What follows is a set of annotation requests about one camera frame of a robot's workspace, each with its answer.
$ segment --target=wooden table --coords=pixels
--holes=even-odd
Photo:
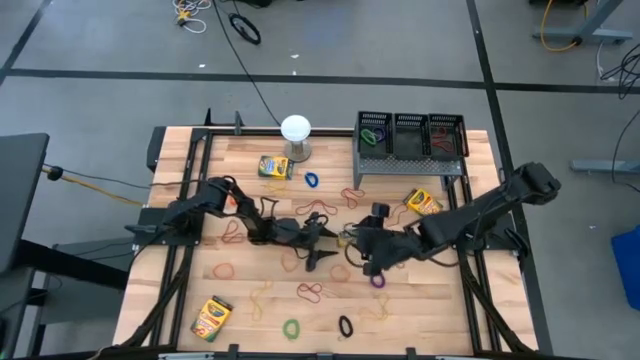
[[[188,151],[191,128],[167,128],[154,182],[180,181]],[[485,131],[468,132],[470,157],[467,168],[474,196],[479,196],[498,185],[494,158]],[[213,140],[209,164],[209,176],[234,176],[240,188],[249,196],[270,196],[280,200],[275,208],[278,217],[295,217],[303,221],[307,216],[296,216],[295,209],[315,199],[322,199],[338,208],[336,216],[329,216],[327,228],[338,232],[346,222],[358,222],[370,213],[373,202],[389,203],[392,209],[413,188],[429,191],[445,208],[447,194],[442,191],[440,178],[420,176],[366,176],[361,189],[366,195],[358,200],[358,207],[351,210],[340,191],[352,187],[351,138],[311,137],[311,158],[295,165],[294,179],[274,182],[257,176],[261,155],[282,153],[284,140],[280,136],[218,136]],[[198,149],[202,154],[202,145]],[[195,169],[199,169],[199,157]],[[303,179],[307,171],[320,178],[317,188],[310,188]],[[285,190],[273,190],[286,186]],[[179,186],[153,187],[149,206],[166,207],[175,200]],[[195,191],[191,186],[190,194]],[[401,225],[416,219],[410,212],[401,215]],[[318,262],[312,273],[304,271],[304,261],[297,260],[291,249],[277,246],[252,246],[247,241],[226,244],[220,241],[230,219],[206,216],[202,242],[196,248],[178,343],[179,350],[226,351],[229,344],[237,343],[242,352],[284,353],[359,353],[404,354],[405,348],[415,347],[418,354],[471,354],[467,315],[462,293],[459,269],[443,268],[432,262],[408,261],[404,268],[392,268],[385,272],[387,285],[377,290],[360,269],[348,265],[342,252]],[[396,217],[388,223],[397,221]],[[318,248],[337,249],[335,241],[323,238]],[[114,344],[128,338],[155,304],[160,287],[167,248],[149,246],[138,256],[132,267],[129,284],[122,304]],[[536,348],[536,340],[529,312],[518,261],[507,251],[486,251],[485,258],[494,302],[512,329],[523,342]],[[452,251],[437,256],[445,262],[456,261]],[[221,280],[213,274],[213,268],[221,263],[231,263],[234,276]],[[281,262],[288,270],[283,269]],[[348,282],[332,280],[331,269],[344,265],[349,272]],[[346,276],[335,268],[334,275],[343,280]],[[257,302],[264,310],[261,317],[255,313],[250,293],[272,286],[258,296]],[[297,296],[300,283],[322,284],[321,301],[311,303]],[[230,302],[235,309],[213,342],[208,343],[195,336],[189,327],[205,301],[218,295]],[[389,298],[387,316],[379,299]],[[483,347],[488,349],[487,327],[480,306]],[[168,341],[173,305],[167,308],[162,341]],[[346,340],[340,339],[338,318],[351,319],[355,333]],[[300,322],[301,333],[297,340],[287,340],[282,326],[288,319]]]

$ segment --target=green rubber band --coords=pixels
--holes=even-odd
[[[374,134],[373,131],[369,129],[363,129],[362,131],[360,131],[360,138],[362,139],[362,141],[364,141],[367,145],[370,145],[370,146],[376,146],[376,144],[378,143],[378,138],[376,138],[376,134]]]
[[[293,334],[289,332],[289,325],[293,325],[296,328]],[[298,322],[298,320],[289,319],[285,321],[284,325],[282,326],[282,333],[289,340],[297,339],[298,336],[300,336],[300,323]]]

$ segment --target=concrete floor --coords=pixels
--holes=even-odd
[[[555,54],[531,39],[540,8],[524,0],[475,2],[496,82],[610,85],[596,80],[597,46]],[[0,59],[9,57],[40,4],[0,1]],[[231,4],[221,6],[231,11]],[[232,34],[253,74],[480,85],[484,80],[464,0],[278,0],[262,10],[239,6],[264,38],[254,47]],[[639,3],[626,1],[607,26],[635,31],[640,39],[639,11]],[[154,126],[201,123],[207,107],[219,122],[231,121],[238,110],[247,125],[271,125],[247,82],[91,78],[105,77],[106,71],[241,74],[213,9],[199,17],[209,29],[194,35],[172,24],[169,1],[53,0],[13,69],[95,73],[81,79],[69,72],[53,78],[9,72],[0,86],[0,135],[46,132],[48,163],[145,184],[151,179],[144,162]],[[579,9],[554,9],[550,24],[577,24],[581,17]],[[637,42],[605,47],[603,66],[616,64]],[[304,114],[314,126],[352,126],[359,110],[462,114],[467,128],[489,131],[498,156],[487,94],[478,87],[258,86],[277,117]],[[610,159],[639,97],[620,102],[607,94],[499,91],[498,100],[514,164],[543,162],[563,183],[553,203],[525,208],[554,353],[633,358],[640,314],[626,304],[609,239],[638,223],[637,195],[611,184],[606,175],[574,174],[568,162]],[[629,129],[620,159],[632,159],[640,150],[633,141],[637,129]],[[98,184],[140,201],[147,196],[143,190]],[[52,245],[127,236],[123,225],[135,222],[137,214],[135,207],[74,185],[41,181],[25,238]],[[114,318],[56,325],[47,332],[43,353],[100,348],[110,343],[114,327]],[[64,346],[58,336],[73,345]]]

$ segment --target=white lamp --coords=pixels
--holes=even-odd
[[[284,155],[295,162],[303,162],[311,156],[311,145],[307,141],[311,124],[304,116],[291,115],[280,125],[282,136],[288,140]]]

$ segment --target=wooden tabletop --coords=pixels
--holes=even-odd
[[[188,127],[167,128],[154,182],[182,179],[190,132]],[[467,167],[473,194],[479,196],[498,185],[497,171],[487,133],[469,131],[467,136],[471,154]],[[296,208],[322,199],[338,210],[337,215],[329,216],[327,225],[334,232],[342,230],[347,222],[359,222],[370,213],[373,202],[386,202],[394,209],[410,190],[417,187],[427,190],[445,208],[448,207],[447,196],[438,177],[367,175],[361,184],[366,195],[357,200],[355,209],[349,209],[340,192],[353,186],[351,139],[312,137],[309,141],[313,148],[312,156],[308,161],[295,165],[294,179],[270,181],[257,176],[258,161],[261,155],[281,155],[284,139],[280,136],[215,136],[208,175],[234,176],[240,188],[256,200],[259,196],[279,199],[275,207],[278,217],[295,217],[303,221],[307,215],[296,215]],[[195,169],[200,168],[202,147],[200,144]],[[307,171],[318,175],[320,183],[317,188],[312,189],[304,182],[303,176]],[[176,198],[178,191],[178,185],[153,187],[149,205],[166,207]],[[195,185],[191,186],[190,195],[194,191]],[[461,197],[462,191],[458,189],[457,193]],[[228,207],[233,210],[232,205],[228,204]],[[396,211],[395,216],[388,219],[388,225],[397,222],[398,213]],[[400,229],[416,218],[417,215],[404,212],[400,215],[399,224],[390,228]],[[387,284],[378,290],[369,284],[369,279],[362,275],[360,269],[346,262],[333,239],[322,238],[317,248],[339,250],[340,254],[320,260],[317,269],[307,273],[304,260],[298,260],[291,249],[252,246],[246,238],[241,243],[221,241],[229,221],[206,216],[202,243],[196,248],[191,267],[179,350],[226,351],[229,344],[236,343],[243,352],[404,354],[406,347],[415,347],[418,354],[472,353],[458,268],[410,260],[403,268],[385,272]],[[242,226],[240,228],[242,235],[246,235]],[[155,304],[166,254],[165,246],[148,246],[137,257],[129,277],[114,344],[131,336]],[[523,342],[536,348],[517,259],[506,251],[486,251],[485,257],[494,303]],[[456,256],[447,251],[439,254],[437,259],[451,263],[456,261]],[[221,279],[232,275],[228,265],[218,267],[215,273],[213,271],[224,263],[233,267],[230,279]],[[318,303],[298,296],[296,289],[301,283],[309,286],[321,284],[319,297],[301,293],[314,302],[319,300]],[[208,343],[194,335],[189,327],[212,295],[231,303],[234,310],[218,338]],[[483,346],[488,348],[484,312],[479,305],[476,307]],[[168,342],[173,302],[167,309],[161,343]],[[340,338],[338,318],[341,315],[353,323],[354,335],[349,339]],[[300,337],[293,341],[282,334],[283,324],[292,318],[299,321],[301,328]]]

